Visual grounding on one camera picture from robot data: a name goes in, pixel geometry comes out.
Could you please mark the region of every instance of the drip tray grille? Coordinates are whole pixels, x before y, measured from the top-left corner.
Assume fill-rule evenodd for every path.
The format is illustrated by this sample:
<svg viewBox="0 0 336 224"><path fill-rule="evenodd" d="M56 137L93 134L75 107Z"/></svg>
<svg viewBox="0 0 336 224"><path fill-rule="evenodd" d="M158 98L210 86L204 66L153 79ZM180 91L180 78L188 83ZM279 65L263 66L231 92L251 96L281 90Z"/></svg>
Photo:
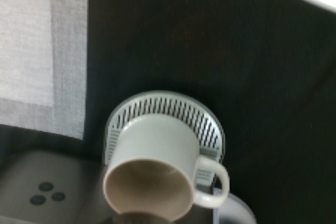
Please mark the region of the drip tray grille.
<svg viewBox="0 0 336 224"><path fill-rule="evenodd" d="M105 136L105 165L113 157L119 133L125 125L144 114L165 114L180 119L197 134L201 154L221 161L225 153L225 138L221 124L210 110L191 97L168 91L153 91L129 98L110 116ZM210 186L213 177L213 172L198 170L198 184Z"/></svg>

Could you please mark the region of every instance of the white cloth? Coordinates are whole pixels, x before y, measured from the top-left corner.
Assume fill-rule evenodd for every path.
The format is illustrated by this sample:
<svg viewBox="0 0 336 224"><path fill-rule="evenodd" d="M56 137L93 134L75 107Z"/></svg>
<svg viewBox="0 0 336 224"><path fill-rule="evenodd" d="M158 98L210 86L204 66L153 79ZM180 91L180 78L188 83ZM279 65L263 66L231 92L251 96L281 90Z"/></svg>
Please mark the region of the white cloth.
<svg viewBox="0 0 336 224"><path fill-rule="evenodd" d="M0 124L83 138L87 0L0 0Z"/></svg>

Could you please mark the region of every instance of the white cup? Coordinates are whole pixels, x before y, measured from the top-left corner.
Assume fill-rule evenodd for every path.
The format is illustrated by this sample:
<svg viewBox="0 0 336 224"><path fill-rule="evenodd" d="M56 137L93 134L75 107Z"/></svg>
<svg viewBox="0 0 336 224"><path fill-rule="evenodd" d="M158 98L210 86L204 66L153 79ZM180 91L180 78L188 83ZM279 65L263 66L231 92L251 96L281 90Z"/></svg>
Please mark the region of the white cup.
<svg viewBox="0 0 336 224"><path fill-rule="evenodd" d="M213 171L222 194L201 192L197 170ZM143 212L177 220L192 204L216 208L230 192L228 173L216 161L200 155L200 143L189 126L174 117L149 114L126 124L104 178L104 195L117 213Z"/></svg>

